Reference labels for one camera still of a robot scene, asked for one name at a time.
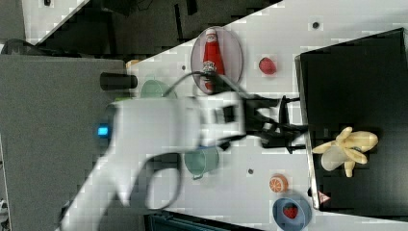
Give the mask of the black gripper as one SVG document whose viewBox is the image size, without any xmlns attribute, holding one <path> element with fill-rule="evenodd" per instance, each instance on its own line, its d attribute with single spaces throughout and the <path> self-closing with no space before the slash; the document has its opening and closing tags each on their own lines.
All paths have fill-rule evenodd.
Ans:
<svg viewBox="0 0 408 231">
<path fill-rule="evenodd" d="M 269 132 L 264 129 L 266 123 L 275 129 L 278 124 L 289 124 L 288 104 L 299 101 L 300 98 L 288 98 L 283 96 L 281 99 L 266 98 L 258 94 L 254 94 L 252 98 L 247 98 L 242 101 L 244 111 L 244 135 L 234 136 L 226 139 L 220 148 L 225 151 L 231 146 L 232 141 L 238 141 L 246 136 L 255 136 L 261 139 L 263 148 L 281 148 L 285 147 L 290 154 L 296 150 L 305 149 L 305 144 L 293 145 L 293 141 L 301 136 L 297 131 L 285 131 L 281 133 Z M 278 108 L 278 120 L 275 121 L 271 117 L 262 115 L 259 109 Z"/>
</svg>

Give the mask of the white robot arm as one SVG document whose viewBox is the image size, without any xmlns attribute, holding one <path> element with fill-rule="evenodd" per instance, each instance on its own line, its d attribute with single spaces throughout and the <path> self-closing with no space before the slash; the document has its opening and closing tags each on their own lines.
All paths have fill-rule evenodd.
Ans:
<svg viewBox="0 0 408 231">
<path fill-rule="evenodd" d="M 108 146 L 62 213 L 56 231 L 98 231 L 115 197 L 126 207 L 147 212 L 148 177 L 165 168 L 179 170 L 183 153 L 221 147 L 247 136 L 289 146 L 307 127 L 277 122 L 259 113 L 287 101 L 285 97 L 225 91 L 110 104 Z"/>
</svg>

